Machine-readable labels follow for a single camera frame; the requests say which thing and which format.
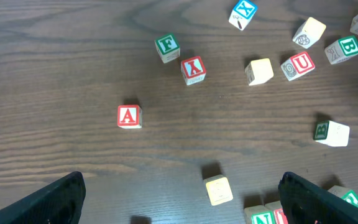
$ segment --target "blue block face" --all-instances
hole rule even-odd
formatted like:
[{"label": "blue block face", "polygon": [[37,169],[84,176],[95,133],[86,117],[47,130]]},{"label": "blue block face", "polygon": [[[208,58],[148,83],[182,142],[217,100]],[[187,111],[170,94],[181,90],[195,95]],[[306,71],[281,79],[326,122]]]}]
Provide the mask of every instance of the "blue block face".
[{"label": "blue block face", "polygon": [[256,10],[258,10],[258,6],[246,0],[238,2],[234,7],[234,11],[246,19],[250,19],[255,14]]}]

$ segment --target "red letter a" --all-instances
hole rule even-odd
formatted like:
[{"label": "red letter a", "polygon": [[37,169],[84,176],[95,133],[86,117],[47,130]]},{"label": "red letter a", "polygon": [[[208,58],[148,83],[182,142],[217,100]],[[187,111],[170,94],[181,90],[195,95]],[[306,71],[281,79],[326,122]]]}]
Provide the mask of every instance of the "red letter a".
[{"label": "red letter a", "polygon": [[127,109],[127,111],[125,112],[125,116],[124,116],[124,118],[122,119],[121,122],[126,123],[125,119],[129,119],[128,123],[135,123],[134,119],[131,116],[131,113],[129,112],[129,109]]}]

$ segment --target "wooden table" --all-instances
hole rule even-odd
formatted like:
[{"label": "wooden table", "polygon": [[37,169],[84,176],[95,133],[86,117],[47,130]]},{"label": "wooden table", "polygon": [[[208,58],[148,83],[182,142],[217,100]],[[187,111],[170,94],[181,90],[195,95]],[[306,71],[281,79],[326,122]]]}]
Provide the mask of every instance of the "wooden table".
[{"label": "wooden table", "polygon": [[[78,170],[80,223],[244,223],[243,208],[278,200],[293,171],[358,193],[358,56],[330,65],[324,47],[349,32],[358,1],[255,1],[244,32],[237,0],[0,0],[0,208]],[[280,63],[314,17],[316,69],[288,82]],[[186,86],[154,39],[173,32],[181,59],[199,55],[204,82]],[[249,87],[245,66],[269,58],[274,78]],[[138,103],[144,128],[116,125]],[[312,140],[317,120],[351,127],[349,145]],[[234,199],[217,207],[203,177],[222,172]]]}]

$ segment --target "dark wooden surface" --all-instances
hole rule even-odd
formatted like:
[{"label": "dark wooden surface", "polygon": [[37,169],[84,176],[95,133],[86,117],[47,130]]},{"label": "dark wooden surface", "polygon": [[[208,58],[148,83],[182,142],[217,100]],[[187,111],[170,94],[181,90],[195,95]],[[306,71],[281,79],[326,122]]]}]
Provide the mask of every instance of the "dark wooden surface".
[{"label": "dark wooden surface", "polygon": [[[263,1],[244,32],[237,0],[0,0],[0,208],[65,174],[84,174],[81,223],[244,223],[244,206],[278,200],[293,171],[358,193],[358,56],[330,65],[323,49],[350,35],[358,1]],[[316,69],[288,82],[280,63],[309,16],[327,30]],[[203,83],[154,39],[175,33],[181,59],[199,55]],[[269,58],[274,78],[247,86],[244,67]],[[144,128],[116,126],[139,102]],[[348,124],[348,147],[312,140],[314,124]],[[234,199],[212,207],[203,177],[222,172]]]}]

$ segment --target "green block face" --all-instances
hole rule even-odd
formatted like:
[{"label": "green block face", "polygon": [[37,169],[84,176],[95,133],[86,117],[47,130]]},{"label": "green block face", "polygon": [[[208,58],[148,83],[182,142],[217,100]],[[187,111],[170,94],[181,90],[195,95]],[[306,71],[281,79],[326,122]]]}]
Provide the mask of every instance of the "green block face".
[{"label": "green block face", "polygon": [[356,193],[354,193],[353,190],[350,190],[348,193],[346,193],[342,199],[358,208],[358,196]]},{"label": "green block face", "polygon": [[328,136],[329,121],[323,121],[317,124],[314,140],[325,140]]},{"label": "green block face", "polygon": [[155,40],[155,43],[160,49],[162,55],[166,55],[180,48],[178,41],[173,34],[167,34],[165,36],[162,36]]},{"label": "green block face", "polygon": [[358,41],[355,36],[339,39],[338,42],[345,56],[358,54]]},{"label": "green block face", "polygon": [[251,217],[252,224],[275,224],[273,212],[262,212]]}]

